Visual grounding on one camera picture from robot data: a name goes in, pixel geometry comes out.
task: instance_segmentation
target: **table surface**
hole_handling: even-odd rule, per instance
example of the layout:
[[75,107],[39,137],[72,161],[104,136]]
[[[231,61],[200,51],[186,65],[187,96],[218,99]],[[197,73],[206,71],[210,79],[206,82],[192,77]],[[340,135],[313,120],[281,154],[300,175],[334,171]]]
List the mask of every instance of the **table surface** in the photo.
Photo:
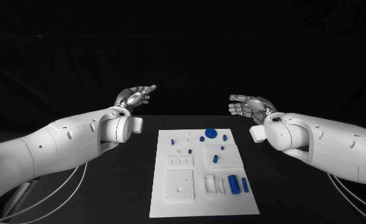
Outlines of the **table surface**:
[[[277,151],[255,144],[251,119],[241,116],[138,116],[143,133],[88,162],[82,185],[62,208],[40,223],[362,223],[327,174]],[[148,218],[159,130],[228,128],[239,148],[259,215]],[[79,183],[82,165],[59,192],[12,223],[48,214],[66,200]],[[62,185],[74,170],[40,177],[22,209]]]

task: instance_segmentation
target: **cable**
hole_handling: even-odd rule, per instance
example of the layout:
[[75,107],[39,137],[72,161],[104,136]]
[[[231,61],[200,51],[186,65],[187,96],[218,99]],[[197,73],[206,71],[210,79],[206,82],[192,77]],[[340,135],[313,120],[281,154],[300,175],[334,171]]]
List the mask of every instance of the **cable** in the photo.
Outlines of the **cable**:
[[[49,215],[65,205],[65,203],[68,202],[68,200],[69,200],[71,197],[74,196],[74,194],[75,194],[75,192],[76,192],[76,190],[78,190],[78,188],[79,188],[79,186],[81,186],[81,184],[82,184],[84,175],[85,175],[85,171],[86,171],[86,166],[88,166],[88,163],[85,163],[85,169],[84,169],[82,179],[81,179],[81,182],[79,182],[79,184],[78,184],[78,187],[76,187],[74,193],[71,194],[69,198],[68,198],[66,201],[63,202],[63,204],[62,204],[49,214],[46,214],[45,216],[42,216],[42,217],[37,218],[36,220],[32,220],[30,222],[25,222],[25,223],[17,223],[17,224],[27,224],[27,223],[32,223],[32,222],[35,222],[35,221],[43,219],[46,216],[49,216]],[[69,178],[66,179],[66,181],[63,182],[63,184],[61,185],[61,187],[55,190],[55,192],[53,192],[40,202],[37,202],[35,205],[32,205],[30,207],[27,207],[27,208],[26,208],[25,210],[22,210],[20,212],[13,213],[13,214],[9,215],[7,217],[1,218],[0,221],[4,220],[4,219],[7,219],[7,218],[10,218],[10,217],[13,217],[13,216],[16,216],[16,215],[19,215],[19,214],[22,214],[23,212],[26,212],[27,210],[30,210],[35,206],[37,206],[37,205],[39,205],[39,204],[59,191],[59,189],[63,187],[63,185],[65,185],[66,182],[69,181],[72,175],[75,174],[78,168],[79,168],[79,167],[76,167],[76,169],[74,170],[74,172],[72,172]]]
[[346,188],[346,186],[343,185],[342,181],[337,179],[337,182],[342,184],[343,188],[346,189],[346,191],[350,193],[350,195],[363,203],[366,204],[366,202],[352,193],[352,191]]
[[339,192],[342,193],[344,199],[349,201],[349,203],[352,204],[352,206],[356,208],[356,210],[357,210],[357,211],[362,213],[362,215],[366,217],[366,214],[365,214],[365,213],[362,212],[362,210],[354,206],[354,204],[352,203],[352,201],[349,200],[349,198],[347,198],[346,195],[343,194],[343,192],[342,192],[340,188],[337,187],[337,185],[336,185],[336,183],[334,183],[331,177],[330,177],[330,181],[333,182],[333,184],[334,184],[334,186],[336,186]]

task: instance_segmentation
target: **white board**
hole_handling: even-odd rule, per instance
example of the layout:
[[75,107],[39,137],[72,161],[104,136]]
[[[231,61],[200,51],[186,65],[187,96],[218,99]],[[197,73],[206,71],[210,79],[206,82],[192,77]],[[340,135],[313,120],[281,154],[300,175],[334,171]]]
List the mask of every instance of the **white board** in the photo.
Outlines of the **white board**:
[[[259,214],[231,129],[216,131],[218,136],[213,139],[205,136],[205,129],[159,131],[151,218]],[[210,192],[206,191],[205,176],[210,178],[210,175],[216,194],[212,193],[212,182],[208,185]],[[229,175],[236,175],[238,178],[241,193],[235,195],[231,193]],[[248,193],[244,192],[242,178],[246,178]]]

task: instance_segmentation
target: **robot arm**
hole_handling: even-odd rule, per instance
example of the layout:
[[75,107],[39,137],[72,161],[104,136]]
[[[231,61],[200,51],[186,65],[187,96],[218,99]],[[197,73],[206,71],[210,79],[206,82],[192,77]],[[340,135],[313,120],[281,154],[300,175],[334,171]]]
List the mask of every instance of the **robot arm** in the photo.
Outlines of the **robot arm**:
[[130,111],[148,103],[154,89],[156,85],[124,90],[108,109],[66,117],[0,143],[0,196],[33,178],[81,166],[124,143],[131,133],[141,133],[143,119]]
[[366,130],[354,125],[294,113],[277,112],[264,99],[232,95],[233,115],[252,117],[249,130],[257,143],[272,147],[334,176],[366,183]]

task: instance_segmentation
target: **blue round knob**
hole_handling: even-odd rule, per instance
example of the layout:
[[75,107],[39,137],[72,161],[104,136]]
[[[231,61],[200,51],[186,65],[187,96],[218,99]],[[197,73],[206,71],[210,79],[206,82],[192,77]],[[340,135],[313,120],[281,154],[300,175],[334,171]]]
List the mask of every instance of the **blue round knob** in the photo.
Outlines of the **blue round knob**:
[[206,129],[205,135],[208,138],[215,138],[218,136],[218,131],[215,131],[215,129],[209,128],[209,129]]

